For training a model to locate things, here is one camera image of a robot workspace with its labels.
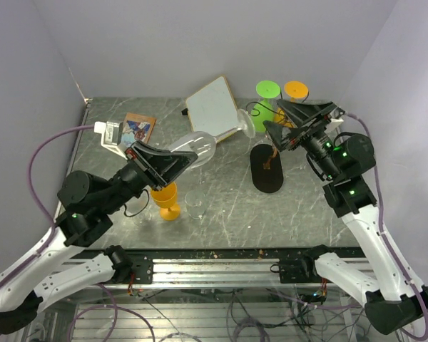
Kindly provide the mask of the black oval rack base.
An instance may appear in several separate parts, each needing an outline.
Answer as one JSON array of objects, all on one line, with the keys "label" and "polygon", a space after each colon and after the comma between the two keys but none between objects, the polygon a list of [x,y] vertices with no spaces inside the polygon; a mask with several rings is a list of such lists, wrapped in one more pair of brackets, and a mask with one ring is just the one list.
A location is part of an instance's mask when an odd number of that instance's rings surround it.
[{"label": "black oval rack base", "polygon": [[250,151],[250,170],[253,185],[260,192],[272,194],[282,187],[280,153],[272,145],[259,144]]}]

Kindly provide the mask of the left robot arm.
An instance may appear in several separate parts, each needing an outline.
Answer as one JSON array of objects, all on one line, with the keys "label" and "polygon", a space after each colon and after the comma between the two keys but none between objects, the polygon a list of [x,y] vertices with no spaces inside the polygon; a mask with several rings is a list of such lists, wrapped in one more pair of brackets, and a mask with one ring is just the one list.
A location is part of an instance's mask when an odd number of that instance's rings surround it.
[{"label": "left robot arm", "polygon": [[187,148],[162,150],[140,141],[118,146],[126,164],[109,180],[84,171],[70,173],[58,192],[64,207],[56,228],[0,274],[0,334],[10,334],[31,323],[60,299],[87,286],[125,282],[133,262],[118,246],[69,270],[56,269],[81,253],[112,226],[110,216],[130,199],[151,188],[161,190],[188,169],[198,155]]}]

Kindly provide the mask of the clear wine glass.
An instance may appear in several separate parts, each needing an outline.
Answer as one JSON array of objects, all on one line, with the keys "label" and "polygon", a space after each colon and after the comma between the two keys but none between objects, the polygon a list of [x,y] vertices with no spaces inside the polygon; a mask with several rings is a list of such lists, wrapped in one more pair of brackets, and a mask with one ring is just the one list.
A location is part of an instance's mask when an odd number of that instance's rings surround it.
[{"label": "clear wine glass", "polygon": [[133,224],[139,227],[143,222],[152,219],[150,197],[147,192],[144,192],[138,199],[132,199],[128,205],[128,213],[130,215],[137,214],[132,217]]},{"label": "clear wine glass", "polygon": [[213,136],[207,132],[195,131],[173,142],[168,146],[168,150],[170,152],[194,152],[197,159],[188,167],[191,170],[209,162],[215,154],[216,145],[240,131],[248,138],[255,137],[255,126],[251,115],[243,109],[237,111],[236,126],[224,133]]}]

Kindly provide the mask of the green plastic wine glass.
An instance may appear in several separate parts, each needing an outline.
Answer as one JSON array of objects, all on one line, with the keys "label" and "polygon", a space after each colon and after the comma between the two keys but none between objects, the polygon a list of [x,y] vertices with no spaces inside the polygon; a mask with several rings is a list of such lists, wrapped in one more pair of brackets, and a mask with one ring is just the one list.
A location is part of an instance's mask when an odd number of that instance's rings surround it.
[{"label": "green plastic wine glass", "polygon": [[256,85],[256,92],[260,100],[254,104],[250,113],[255,131],[264,133],[265,126],[263,122],[265,120],[274,120],[275,110],[272,107],[271,100],[280,95],[280,86],[274,81],[263,80]]}]

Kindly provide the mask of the clear ribbed glass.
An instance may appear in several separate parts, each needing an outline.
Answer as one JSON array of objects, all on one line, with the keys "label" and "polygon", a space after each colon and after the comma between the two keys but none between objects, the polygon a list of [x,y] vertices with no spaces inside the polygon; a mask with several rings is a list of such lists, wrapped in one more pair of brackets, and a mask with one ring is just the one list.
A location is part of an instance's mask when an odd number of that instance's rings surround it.
[{"label": "clear ribbed glass", "polygon": [[185,196],[185,205],[191,218],[202,219],[207,207],[204,193],[199,190],[189,191]]}]

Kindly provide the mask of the orange plastic wine glass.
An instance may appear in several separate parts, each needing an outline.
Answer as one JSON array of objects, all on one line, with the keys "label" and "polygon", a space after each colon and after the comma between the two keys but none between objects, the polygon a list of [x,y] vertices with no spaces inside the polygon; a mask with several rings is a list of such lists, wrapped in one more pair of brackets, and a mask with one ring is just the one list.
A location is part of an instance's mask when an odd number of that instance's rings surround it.
[{"label": "orange plastic wine glass", "polygon": [[151,198],[160,208],[159,213],[162,219],[173,221],[179,217],[180,206],[176,183],[172,182],[162,190],[151,190]]}]

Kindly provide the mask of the small whiteboard yellow frame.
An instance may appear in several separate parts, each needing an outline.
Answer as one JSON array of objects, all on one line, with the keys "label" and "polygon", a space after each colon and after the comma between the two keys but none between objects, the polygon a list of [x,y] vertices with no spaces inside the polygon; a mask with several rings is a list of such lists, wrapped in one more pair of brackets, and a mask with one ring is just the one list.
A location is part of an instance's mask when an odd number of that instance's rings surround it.
[{"label": "small whiteboard yellow frame", "polygon": [[237,105],[225,76],[186,98],[188,119],[193,132],[205,132],[219,143],[237,132]]}]

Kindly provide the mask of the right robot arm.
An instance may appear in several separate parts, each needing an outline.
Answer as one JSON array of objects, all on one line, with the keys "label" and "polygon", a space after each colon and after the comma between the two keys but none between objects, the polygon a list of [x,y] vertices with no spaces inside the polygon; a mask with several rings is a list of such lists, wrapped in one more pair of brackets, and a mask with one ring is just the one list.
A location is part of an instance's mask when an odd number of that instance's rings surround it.
[{"label": "right robot arm", "polygon": [[341,132],[342,142],[326,132],[338,110],[333,102],[298,103],[279,99],[277,106],[293,124],[291,128],[269,120],[266,132],[279,150],[306,152],[314,173],[323,181],[328,205],[347,226],[368,260],[370,277],[343,261],[328,247],[310,249],[300,265],[301,276],[310,282],[320,277],[349,294],[364,309],[373,327],[384,335],[423,319],[428,339],[428,286],[404,258],[384,223],[382,193],[373,192],[363,175],[377,170],[370,132]]}]

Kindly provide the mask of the clear wine glass front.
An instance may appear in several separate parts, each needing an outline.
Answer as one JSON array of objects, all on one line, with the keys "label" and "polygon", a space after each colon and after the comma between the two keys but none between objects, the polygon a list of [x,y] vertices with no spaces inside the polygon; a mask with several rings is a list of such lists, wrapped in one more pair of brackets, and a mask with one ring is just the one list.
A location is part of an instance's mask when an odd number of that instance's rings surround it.
[{"label": "clear wine glass front", "polygon": [[144,192],[138,199],[132,199],[128,205],[128,213],[130,215],[137,214],[132,217],[133,224],[139,227],[143,222],[152,219],[150,197],[147,192]]}]

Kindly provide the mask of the aluminium rail frame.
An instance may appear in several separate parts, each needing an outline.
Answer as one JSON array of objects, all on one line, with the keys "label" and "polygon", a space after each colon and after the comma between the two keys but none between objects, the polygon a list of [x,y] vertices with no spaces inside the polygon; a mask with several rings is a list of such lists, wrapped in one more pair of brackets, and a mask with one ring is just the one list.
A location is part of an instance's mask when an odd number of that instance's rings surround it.
[{"label": "aluminium rail frame", "polygon": [[[126,288],[131,276],[115,283]],[[134,284],[135,289],[195,289],[286,287],[291,284],[321,284],[322,279],[306,275],[298,260],[278,259],[154,259],[151,284]]]}]

